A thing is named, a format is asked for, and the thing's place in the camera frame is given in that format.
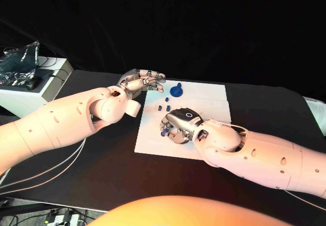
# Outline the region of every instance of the black table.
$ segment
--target black table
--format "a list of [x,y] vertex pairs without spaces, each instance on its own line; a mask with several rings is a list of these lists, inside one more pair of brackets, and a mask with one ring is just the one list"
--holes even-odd
[[[120,75],[73,71],[58,98],[97,87],[115,85]],[[320,152],[326,141],[303,97],[281,87],[225,84],[231,118],[235,125],[278,136]],[[144,104],[146,93],[137,97]],[[189,195],[249,208],[296,225],[317,225],[326,213],[284,191],[262,187],[203,161],[134,153],[141,110],[137,118],[124,115],[86,138],[85,147],[69,170],[49,183],[7,194],[10,198],[111,210],[124,203],[159,195]],[[26,178],[56,165],[79,143],[48,151],[16,165],[4,183]],[[66,167],[10,189],[35,185]],[[299,194],[326,206],[326,200]]]

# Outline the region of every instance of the black curtain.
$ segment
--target black curtain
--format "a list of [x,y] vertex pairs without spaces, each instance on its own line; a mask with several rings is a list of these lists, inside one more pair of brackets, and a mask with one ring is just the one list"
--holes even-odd
[[180,79],[283,86],[326,101],[317,7],[274,1],[7,1],[0,45],[39,40],[82,70],[151,69]]

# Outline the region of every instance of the white paper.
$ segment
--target white paper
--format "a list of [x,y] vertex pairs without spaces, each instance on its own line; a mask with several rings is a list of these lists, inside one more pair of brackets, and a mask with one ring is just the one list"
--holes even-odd
[[170,105],[170,111],[187,107],[199,113],[203,120],[213,118],[231,123],[225,86],[183,81],[180,82],[183,95],[173,97],[170,88],[177,83],[177,81],[166,81],[163,93],[147,92],[134,152],[202,160],[192,141],[179,145],[167,137],[161,137],[160,122],[169,113],[166,107]]

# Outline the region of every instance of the gray robot hand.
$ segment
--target gray robot hand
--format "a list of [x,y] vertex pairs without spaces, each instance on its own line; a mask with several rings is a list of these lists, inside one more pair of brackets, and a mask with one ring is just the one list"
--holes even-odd
[[121,76],[117,86],[125,91],[128,99],[134,99],[141,91],[156,90],[163,93],[164,74],[133,69]]
[[[161,136],[167,136],[176,144],[186,144],[202,123],[203,119],[193,110],[189,108],[176,109],[161,119]],[[170,131],[173,127],[177,129],[176,133]]]

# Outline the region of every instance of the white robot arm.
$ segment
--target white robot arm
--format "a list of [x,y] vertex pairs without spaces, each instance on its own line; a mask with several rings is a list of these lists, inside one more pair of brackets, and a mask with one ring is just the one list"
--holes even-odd
[[[172,125],[177,133],[169,132]],[[326,154],[293,142],[209,119],[187,108],[161,120],[161,131],[174,143],[192,140],[203,161],[262,186],[326,198]]]
[[[131,100],[141,90],[163,92],[164,74],[128,71],[117,86],[97,88],[50,101],[20,120],[0,126],[0,175],[37,153],[75,144],[124,113],[136,117],[140,104]],[[91,114],[99,118],[92,121]]]

